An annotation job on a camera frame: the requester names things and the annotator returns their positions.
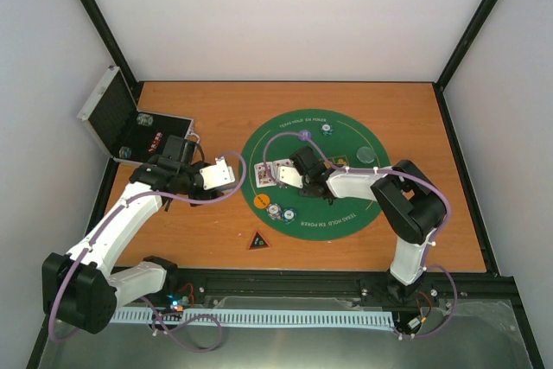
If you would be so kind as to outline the blue green poker chip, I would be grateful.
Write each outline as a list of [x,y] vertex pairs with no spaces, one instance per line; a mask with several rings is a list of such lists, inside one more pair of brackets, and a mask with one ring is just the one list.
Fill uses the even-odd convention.
[[296,217],[297,217],[297,213],[296,213],[296,210],[291,208],[291,207],[287,207],[285,209],[283,209],[283,212],[282,212],[282,219],[283,219],[283,222],[288,224],[288,223],[292,223],[296,220]]

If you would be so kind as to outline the white purple poker chip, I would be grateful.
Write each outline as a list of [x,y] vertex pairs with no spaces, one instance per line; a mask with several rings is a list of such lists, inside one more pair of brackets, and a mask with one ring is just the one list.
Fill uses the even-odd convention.
[[283,218],[283,210],[277,203],[271,203],[267,206],[266,212],[270,219],[281,220]]

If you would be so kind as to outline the blue big blind button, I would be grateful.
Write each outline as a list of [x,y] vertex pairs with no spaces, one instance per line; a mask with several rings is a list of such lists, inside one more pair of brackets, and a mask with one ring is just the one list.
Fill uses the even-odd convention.
[[307,142],[311,139],[312,134],[309,130],[300,130],[298,132],[298,139],[303,142]]

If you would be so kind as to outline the king of diamonds card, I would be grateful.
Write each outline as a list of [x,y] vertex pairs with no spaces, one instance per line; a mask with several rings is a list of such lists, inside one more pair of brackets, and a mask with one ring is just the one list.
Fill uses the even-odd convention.
[[276,185],[273,162],[259,162],[254,165],[256,188],[267,188]]

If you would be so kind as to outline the orange small blind button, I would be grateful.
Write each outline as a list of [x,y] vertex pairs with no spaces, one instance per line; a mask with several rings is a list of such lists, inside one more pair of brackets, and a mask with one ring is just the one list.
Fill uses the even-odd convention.
[[253,205],[257,209],[265,210],[270,205],[270,197],[267,194],[256,194],[253,198]]

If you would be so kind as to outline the teal poker chip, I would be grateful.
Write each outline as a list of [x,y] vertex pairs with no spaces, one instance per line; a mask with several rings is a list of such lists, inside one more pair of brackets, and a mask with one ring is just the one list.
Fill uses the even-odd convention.
[[332,136],[334,132],[334,129],[331,124],[323,124],[321,126],[321,133],[324,136]]

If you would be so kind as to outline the red black triangular all-in marker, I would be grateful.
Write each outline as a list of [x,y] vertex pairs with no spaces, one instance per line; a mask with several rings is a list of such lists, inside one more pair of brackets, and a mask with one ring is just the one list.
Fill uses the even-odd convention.
[[269,240],[260,231],[255,231],[247,245],[247,249],[249,251],[255,251],[265,248],[271,248]]

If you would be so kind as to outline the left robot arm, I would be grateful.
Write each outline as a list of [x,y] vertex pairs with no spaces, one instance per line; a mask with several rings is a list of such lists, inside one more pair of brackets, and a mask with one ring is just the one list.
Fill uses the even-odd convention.
[[194,162],[194,146],[193,141],[169,137],[160,155],[135,168],[111,210],[77,245],[45,259],[42,300],[51,336],[57,321],[96,334],[118,309],[142,296],[152,294],[161,302],[178,296],[177,266],[167,259],[149,256],[132,268],[113,268],[142,226],[171,200],[214,203],[234,183],[233,169],[223,156],[213,163]]

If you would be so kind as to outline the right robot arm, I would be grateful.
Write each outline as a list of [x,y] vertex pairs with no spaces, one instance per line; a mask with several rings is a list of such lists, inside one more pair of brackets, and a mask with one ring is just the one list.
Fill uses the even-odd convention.
[[427,270],[428,250],[451,216],[443,193],[410,160],[386,168],[335,167],[308,146],[290,159],[302,179],[300,194],[329,203],[352,199],[378,204],[397,236],[386,290],[396,302],[413,296]]

